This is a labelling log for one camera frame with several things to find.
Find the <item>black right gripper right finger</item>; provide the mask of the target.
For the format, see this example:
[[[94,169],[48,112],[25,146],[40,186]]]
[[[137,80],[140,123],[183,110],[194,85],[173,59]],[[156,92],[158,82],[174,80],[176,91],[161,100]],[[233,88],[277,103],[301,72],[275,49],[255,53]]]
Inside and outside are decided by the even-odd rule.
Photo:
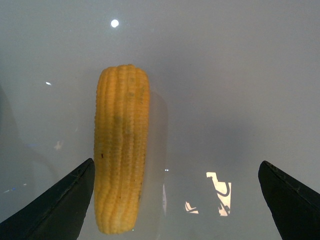
[[[268,161],[258,170],[264,200],[283,240],[320,238],[320,194]]]

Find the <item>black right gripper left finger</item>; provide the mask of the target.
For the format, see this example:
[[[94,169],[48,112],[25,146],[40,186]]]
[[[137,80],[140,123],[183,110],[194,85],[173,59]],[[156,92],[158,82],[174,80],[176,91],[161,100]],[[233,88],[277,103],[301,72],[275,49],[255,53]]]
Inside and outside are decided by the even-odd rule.
[[[76,240],[91,201],[95,164],[89,158],[0,224],[2,240]]]

